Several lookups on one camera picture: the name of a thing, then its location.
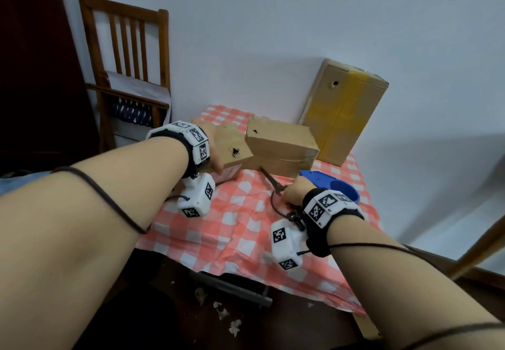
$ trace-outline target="white wall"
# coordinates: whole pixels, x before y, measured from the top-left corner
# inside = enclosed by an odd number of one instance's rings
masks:
[[[355,149],[386,231],[451,258],[505,213],[505,0],[114,0],[170,12],[173,110],[295,121],[323,58],[391,85]],[[65,0],[92,80],[77,0]],[[112,64],[112,54],[107,57]],[[504,272],[505,257],[485,265]]]

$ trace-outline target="dark door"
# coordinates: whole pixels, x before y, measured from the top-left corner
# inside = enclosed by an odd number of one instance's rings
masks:
[[[0,0],[0,174],[98,153],[62,0]]]

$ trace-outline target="chair backrest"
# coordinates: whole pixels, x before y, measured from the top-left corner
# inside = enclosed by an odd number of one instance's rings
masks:
[[[142,80],[144,81],[149,81],[148,58],[147,52],[145,50],[145,23],[156,23],[158,25],[160,41],[160,84],[161,86],[167,88],[171,93],[170,59],[168,46],[168,11],[166,9],[159,9],[158,11],[154,11],[152,9],[143,9],[141,7],[130,6],[129,4],[112,2],[108,0],[79,0],[79,4],[81,7],[84,30],[86,32],[89,55],[92,61],[93,74],[95,76],[97,85],[108,86],[106,79],[107,74],[104,70],[104,63],[98,43],[97,26],[95,23],[93,10],[105,12],[109,16],[110,35],[112,37],[112,48],[114,50],[116,70],[117,73],[123,74],[118,36],[116,32],[116,17],[119,18],[124,61],[124,74],[131,77],[132,72],[130,66],[130,48],[128,45],[126,28],[126,22],[129,22],[131,51],[133,57],[133,74],[136,79],[140,79],[140,64],[138,59],[136,32],[136,24],[138,23],[138,30],[140,35],[140,54],[142,57]]]

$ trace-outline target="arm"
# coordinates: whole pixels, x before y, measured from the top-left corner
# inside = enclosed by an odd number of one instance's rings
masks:
[[[315,186],[299,177],[284,191],[284,199],[301,205]],[[356,216],[340,216],[330,225],[329,245],[377,242],[402,247]],[[376,247],[331,250],[356,297],[394,348],[405,347],[430,334],[472,323],[498,322],[464,290],[420,258]],[[484,330],[440,339],[420,349],[505,348],[505,330]]]
[[[193,123],[208,135],[212,157],[214,126]],[[182,143],[155,137],[74,166],[146,228],[187,165]],[[0,348],[71,348],[138,234],[85,181],[66,172],[4,195],[0,211]]]

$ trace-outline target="tablecloth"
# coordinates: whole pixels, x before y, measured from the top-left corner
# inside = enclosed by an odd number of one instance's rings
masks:
[[[200,118],[216,125],[236,124],[245,134],[250,115],[212,105]],[[379,215],[352,154],[341,167],[316,160],[312,170],[351,183],[360,193],[365,219],[380,229]],[[292,181],[275,177],[283,184]],[[281,217],[270,206],[271,191],[272,187],[260,172],[242,170],[235,181],[216,187],[211,210],[203,218],[183,217],[177,213],[176,202],[169,201],[137,248],[162,253],[195,272],[233,273],[337,309],[364,314],[331,256],[319,258],[308,253],[302,266],[290,272],[273,262],[270,225]],[[287,211],[279,198],[274,200],[282,212]]]

